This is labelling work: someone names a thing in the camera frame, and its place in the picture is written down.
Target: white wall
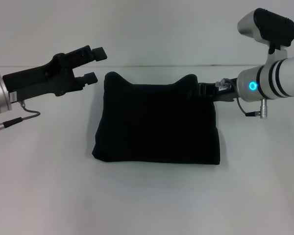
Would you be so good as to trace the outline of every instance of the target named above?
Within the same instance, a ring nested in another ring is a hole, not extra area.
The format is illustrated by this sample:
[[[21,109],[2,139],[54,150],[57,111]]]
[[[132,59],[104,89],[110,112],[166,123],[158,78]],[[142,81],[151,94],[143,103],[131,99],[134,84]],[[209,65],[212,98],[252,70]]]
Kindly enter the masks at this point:
[[[108,60],[75,70],[94,71],[97,84],[28,100],[42,115],[0,133],[0,235],[294,235],[294,98],[270,101],[267,120],[218,102],[219,166],[91,155],[107,72],[150,84],[236,77],[250,67],[233,65],[266,59],[264,45],[236,30],[257,7],[294,20],[294,0],[1,0],[2,75],[85,45],[103,46]],[[232,66],[188,67],[209,64]],[[168,66],[137,67],[146,65]],[[14,104],[0,122],[25,115]]]

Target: glowing blue ring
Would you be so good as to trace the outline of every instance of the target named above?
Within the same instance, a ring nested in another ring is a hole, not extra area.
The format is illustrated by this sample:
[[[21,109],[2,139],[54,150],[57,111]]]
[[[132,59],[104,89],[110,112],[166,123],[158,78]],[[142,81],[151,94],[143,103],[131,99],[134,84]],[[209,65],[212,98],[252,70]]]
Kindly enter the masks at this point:
[[[256,82],[251,82],[250,84],[249,84],[249,88],[252,90],[252,91],[254,91],[254,90],[256,90],[257,89],[257,83]]]

